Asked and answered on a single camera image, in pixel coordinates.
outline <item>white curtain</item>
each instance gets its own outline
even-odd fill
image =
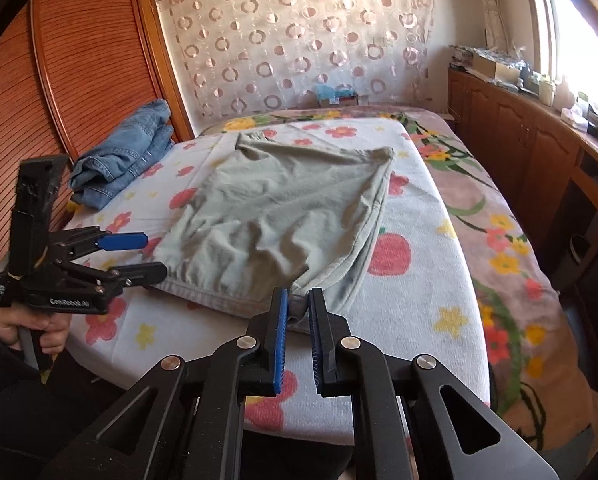
[[[486,18],[486,44],[488,48],[509,52],[506,25],[500,9],[500,0],[481,0]]]

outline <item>ribbed wooden panel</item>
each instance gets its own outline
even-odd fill
[[[33,8],[41,76],[76,153],[161,96],[136,0],[33,0]]]
[[[7,251],[19,161],[63,152],[39,84],[28,9],[0,38],[0,259]],[[55,203],[54,228],[66,222],[68,190]]]

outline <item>bottle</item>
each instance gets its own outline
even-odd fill
[[[568,77],[564,75],[563,79],[561,80],[561,83],[557,86],[552,106],[560,112],[561,110],[563,110],[563,108],[567,108],[568,110],[570,110],[570,108],[573,107],[575,102],[575,95],[574,92],[570,90],[570,83],[568,81]]]

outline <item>blue denim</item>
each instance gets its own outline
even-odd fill
[[[173,146],[172,126],[166,124],[157,129],[148,149],[137,158],[135,163],[125,173],[106,181],[102,175],[91,179],[84,186],[74,190],[71,200],[77,204],[84,204],[97,210],[103,209],[121,190],[126,188],[135,178],[145,170],[156,164]]]
[[[112,182],[128,171],[153,142],[157,130],[170,118],[163,99],[145,104],[125,118],[102,143],[77,159],[68,184],[78,190],[93,179]]]

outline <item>finger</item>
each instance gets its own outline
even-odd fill
[[[62,330],[68,330],[70,328],[70,322],[73,319],[72,314],[64,314],[57,312],[50,316],[50,323],[46,332],[60,332]]]
[[[50,324],[48,314],[36,312],[19,303],[13,303],[4,316],[4,322],[9,326],[23,326],[31,330],[45,330]]]
[[[41,349],[42,353],[50,354],[50,355],[57,355],[64,351],[64,346],[51,346]]]
[[[41,348],[49,348],[53,346],[63,346],[66,343],[68,332],[45,332],[39,338]]]

